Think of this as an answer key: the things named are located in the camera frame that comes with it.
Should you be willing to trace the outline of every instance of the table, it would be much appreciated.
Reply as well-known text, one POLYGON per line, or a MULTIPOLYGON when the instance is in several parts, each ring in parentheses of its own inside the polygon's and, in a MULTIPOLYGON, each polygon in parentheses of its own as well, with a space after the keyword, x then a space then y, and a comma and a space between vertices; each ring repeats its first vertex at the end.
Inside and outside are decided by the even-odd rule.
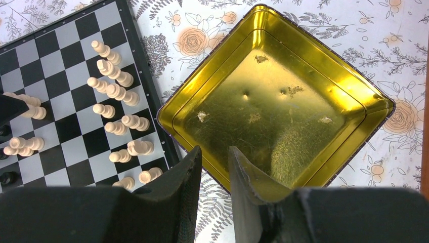
MULTIPOLYGON (((165 101, 254 4, 272 6, 395 100, 393 116, 330 186, 419 189, 429 2, 423 0, 127 0, 165 101)), ((89 0, 1 0, 0 45, 89 0)), ((235 242, 231 198, 203 172, 196 242, 235 242)))

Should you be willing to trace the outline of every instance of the gray square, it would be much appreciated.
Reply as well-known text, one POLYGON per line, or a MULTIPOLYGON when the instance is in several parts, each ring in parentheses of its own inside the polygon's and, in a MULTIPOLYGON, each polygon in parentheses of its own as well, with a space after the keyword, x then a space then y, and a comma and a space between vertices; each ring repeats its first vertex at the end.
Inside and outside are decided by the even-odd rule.
POLYGON ((103 126, 101 116, 93 112, 92 106, 80 110, 76 114, 77 120, 79 121, 80 130, 82 131, 82 135, 103 126))
POLYGON ((28 183, 42 177, 43 168, 41 166, 40 154, 33 154, 18 162, 21 171, 22 183, 28 183))
POLYGON ((76 113, 74 108, 73 97, 71 92, 66 92, 51 99, 52 113, 54 114, 55 120, 59 120, 76 113))
POLYGON ((67 169, 61 169, 45 176, 46 186, 70 186, 67 169))
POLYGON ((101 32, 97 32, 93 35, 86 37, 85 39, 80 40, 80 45, 82 46, 85 60, 88 60, 98 55, 98 52, 94 51, 94 48, 91 46, 91 42, 93 41, 104 42, 103 37, 101 36, 101 32))
POLYGON ((126 133, 124 135, 115 135, 114 133, 108 133, 106 130, 104 131, 106 133, 107 141, 109 142, 110 149, 119 147, 120 145, 124 145, 130 141, 132 141, 131 133, 128 128, 126 128, 126 133))
POLYGON ((102 181, 117 174, 115 163, 109 160, 110 151, 100 153, 89 159, 94 182, 102 181))
MULTIPOLYGON (((108 82, 109 84, 115 83, 115 80, 110 79, 108 76, 103 76, 103 77, 99 78, 99 80, 104 80, 104 81, 108 82)), ((95 99, 96 99, 97 103, 100 103, 102 101, 109 99, 109 97, 106 94, 102 94, 96 90, 94 90, 94 94, 95 94, 95 99)))
POLYGON ((144 184, 140 182, 139 180, 139 174, 142 172, 142 168, 140 166, 137 166, 135 168, 132 168, 130 170, 124 171, 120 174, 118 174, 118 178, 119 180, 122 180, 125 177, 131 177, 134 179, 134 182, 136 183, 136 185, 134 186, 133 189, 131 189, 131 191, 136 190, 139 187, 142 187, 144 184))
POLYGON ((113 50, 121 55, 121 62, 118 64, 119 68, 123 68, 134 63, 133 53, 131 52, 128 42, 113 48, 113 50))
MULTIPOLYGON (((4 147, 9 146, 9 141, 3 143, 0 146, 0 149, 3 149, 4 147)), ((10 166, 13 163, 16 163, 18 161, 18 157, 16 155, 9 155, 7 159, 2 160, 0 163, 0 169, 6 166, 10 166)))
POLYGON ((140 138, 139 140, 152 142, 154 146, 153 152, 151 154, 138 156, 139 162, 141 165, 149 163, 158 158, 164 157, 164 150, 162 149, 161 142, 159 141, 158 133, 154 132, 154 133, 148 134, 140 138))
POLYGON ((79 136, 61 144, 64 153, 66 166, 72 166, 78 162, 88 159, 87 150, 83 137, 79 136))
POLYGON ((79 34, 74 21, 58 27, 55 32, 60 49, 79 41, 79 34))
POLYGON ((39 59, 36 41, 32 39, 22 45, 17 46, 16 55, 18 57, 18 63, 20 67, 39 59))
POLYGON ((22 81, 21 69, 15 69, 2 75, 3 90, 5 92, 15 92, 24 88, 24 82, 22 81))
POLYGON ((146 100, 146 94, 143 91, 143 87, 141 85, 139 85, 135 88, 132 88, 129 91, 133 91, 133 92, 137 93, 137 95, 139 95, 139 97, 140 97, 140 100, 136 106, 125 105, 125 103, 123 101, 121 101, 123 111, 125 114, 134 114, 134 113, 137 113, 141 110, 147 109, 149 107, 147 100, 146 100))
POLYGON ((66 69, 67 81, 70 90, 79 88, 82 85, 87 85, 87 80, 90 77, 86 62, 81 62, 66 69))
POLYGON ((29 85, 24 89, 26 95, 36 97, 40 99, 42 103, 49 100, 48 91, 46 90, 46 84, 44 79, 33 83, 32 85, 29 85))
POLYGON ((60 50, 42 57, 40 62, 45 78, 64 70, 64 63, 60 50))
POLYGON ((39 150, 39 152, 45 151, 60 144, 55 123, 49 123, 46 126, 34 130, 34 135, 36 137, 43 138, 45 141, 44 147, 39 150))
POLYGON ((114 24, 121 22, 118 7, 116 3, 108 4, 95 10, 98 26, 100 30, 106 29, 114 24))
POLYGON ((26 133, 33 131, 33 123, 31 118, 26 118, 23 116, 18 116, 11 120, 11 129, 12 135, 14 137, 19 137, 26 133))

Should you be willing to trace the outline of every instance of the metal tray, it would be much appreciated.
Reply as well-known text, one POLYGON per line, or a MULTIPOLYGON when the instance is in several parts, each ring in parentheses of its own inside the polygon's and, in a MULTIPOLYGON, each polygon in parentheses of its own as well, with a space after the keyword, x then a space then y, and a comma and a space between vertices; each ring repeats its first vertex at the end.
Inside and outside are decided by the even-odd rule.
POLYGON ((227 190, 228 146, 295 188, 323 186, 394 102, 275 10, 256 5, 158 112, 227 190))

